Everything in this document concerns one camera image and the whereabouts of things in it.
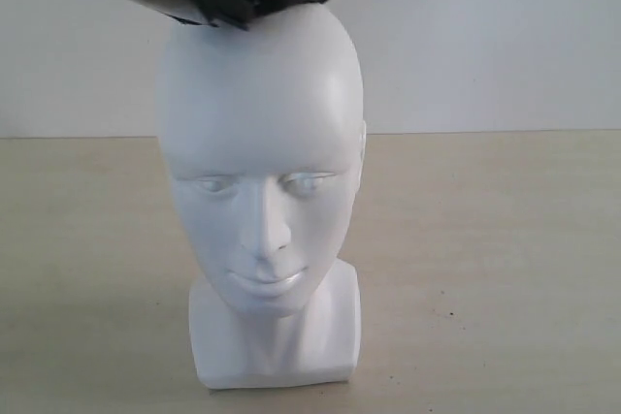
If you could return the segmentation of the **white mannequin head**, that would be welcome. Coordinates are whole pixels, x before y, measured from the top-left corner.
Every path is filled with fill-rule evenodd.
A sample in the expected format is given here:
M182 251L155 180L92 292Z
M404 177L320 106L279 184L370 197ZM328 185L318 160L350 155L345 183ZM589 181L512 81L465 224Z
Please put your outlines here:
M174 28L158 142L200 268L188 300L212 389L351 377L361 345L355 268L339 254L366 146L354 44L324 6L248 30Z

